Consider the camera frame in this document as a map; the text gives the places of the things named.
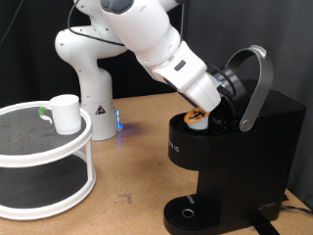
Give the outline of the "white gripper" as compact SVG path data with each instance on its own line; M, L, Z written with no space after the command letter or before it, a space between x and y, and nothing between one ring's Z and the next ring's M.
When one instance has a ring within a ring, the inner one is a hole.
M221 97L215 87L213 77L205 72L199 79L191 81L178 89L196 107L209 113L221 102Z

